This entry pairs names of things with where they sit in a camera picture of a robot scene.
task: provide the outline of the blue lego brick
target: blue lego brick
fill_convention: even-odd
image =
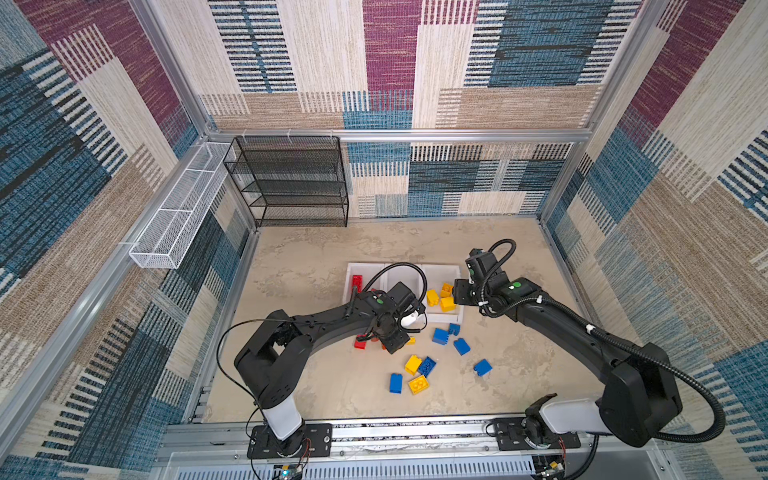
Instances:
[[[467,342],[464,339],[454,340],[453,346],[456,347],[459,355],[464,355],[470,350],[469,345],[467,345]]]
[[[429,373],[432,371],[432,369],[435,368],[435,365],[437,365],[437,362],[427,357],[419,366],[419,372],[422,373],[424,376],[429,376]]]
[[[435,329],[435,335],[432,337],[432,341],[439,343],[440,345],[447,345],[448,331],[443,329]]]
[[[402,393],[402,375],[399,373],[389,377],[389,393]]]
[[[491,370],[493,370],[493,367],[491,366],[490,363],[488,363],[488,360],[482,359],[482,360],[480,360],[480,363],[475,365],[474,370],[478,373],[479,376],[483,376],[486,373],[488,373]]]

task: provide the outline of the work surface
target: work surface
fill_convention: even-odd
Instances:
[[[348,262],[463,266],[470,249],[487,249],[501,238],[512,238],[518,244],[517,252],[504,265],[510,279],[526,276],[554,298],[575,307],[535,219],[351,223],[348,228],[262,229],[234,322],[264,318],[280,309],[303,315],[338,306]],[[499,247],[498,252],[503,254],[506,248]],[[462,275],[467,276],[465,266]],[[221,363],[237,379],[234,356],[259,324],[237,327],[222,348]],[[437,326],[447,329],[447,324]],[[296,406],[306,419],[521,412],[547,393],[602,391],[602,385],[577,360],[506,316],[485,318],[476,308],[466,307],[460,336],[472,351],[464,356],[456,352],[454,336],[446,346],[433,343],[434,331],[435,325],[429,325],[415,334],[415,345],[404,346],[394,355],[382,350],[380,343],[355,349],[352,337],[320,350],[310,357],[296,387]],[[411,376],[403,370],[412,354],[437,362],[429,375],[430,387],[415,396],[405,384]],[[482,359],[493,370],[478,377],[472,367]],[[391,373],[403,374],[400,395],[389,393]],[[252,411],[253,400],[217,374],[204,420],[242,422]]]

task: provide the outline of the robotic arm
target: robotic arm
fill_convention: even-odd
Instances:
[[[493,250],[503,243],[511,249],[497,261]],[[660,347],[653,343],[639,347],[612,336],[524,277],[510,281],[500,267],[514,250],[512,240],[500,240],[490,251],[472,250],[466,260],[470,279],[454,282],[455,303],[478,306],[486,316],[506,315],[537,330],[605,384],[600,398],[556,401],[555,395],[549,395],[531,405],[525,412],[525,434],[532,445],[547,445],[558,434],[572,431],[612,434],[636,447],[651,438],[705,442],[723,431],[725,415],[717,399],[695,379],[670,366]],[[306,425],[296,410],[293,390],[312,353],[352,335],[360,340],[376,336],[394,353],[408,342],[408,333],[419,331],[403,326],[403,321],[424,313],[426,278],[410,263],[394,263],[386,270],[403,265],[421,273],[424,289],[420,297],[402,283],[388,292],[367,291],[376,276],[361,293],[353,290],[347,305],[305,316],[272,312],[237,354],[235,367],[261,408],[281,455],[296,454],[304,439]],[[278,353],[275,345],[284,347],[283,351]],[[695,435],[660,432],[683,409],[675,376],[712,406],[715,421],[707,431]]]

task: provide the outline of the mesh organizer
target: mesh organizer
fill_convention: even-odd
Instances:
[[[141,268],[176,269],[181,265],[206,212],[227,178],[223,160],[229,144],[206,143],[194,155],[160,208],[131,248]]]
[[[224,165],[258,227],[346,227],[337,137],[235,137]]]

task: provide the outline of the black mounting plate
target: black mounting plate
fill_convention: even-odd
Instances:
[[[251,430],[250,437],[253,443],[248,442],[248,458],[263,460],[265,458],[281,458],[277,454],[276,439],[267,431],[266,425],[256,425]],[[312,441],[310,458],[330,457],[331,441],[333,439],[333,425],[330,423],[307,423],[305,437]],[[299,458],[304,453],[306,443],[302,448],[288,458]]]
[[[525,417],[504,417],[491,420],[499,450],[502,452],[535,450],[525,441],[525,430],[520,425],[524,419]],[[581,447],[581,441],[575,433],[564,433],[560,437],[563,439],[566,449]],[[553,444],[551,448],[559,449],[560,446]]]

